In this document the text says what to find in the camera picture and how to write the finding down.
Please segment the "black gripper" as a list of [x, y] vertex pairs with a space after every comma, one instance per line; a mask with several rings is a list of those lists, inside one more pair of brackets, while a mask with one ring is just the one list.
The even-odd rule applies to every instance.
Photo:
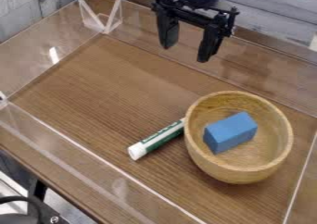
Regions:
[[[205, 26], [203, 39], [199, 44], [197, 61], [206, 63], [218, 52], [222, 40], [233, 33], [235, 17], [239, 10], [221, 0], [156, 0], [155, 5], [172, 9], [179, 19], [190, 24]], [[178, 42], [179, 23], [178, 19], [166, 9], [159, 9], [158, 16], [158, 38], [164, 49]]]

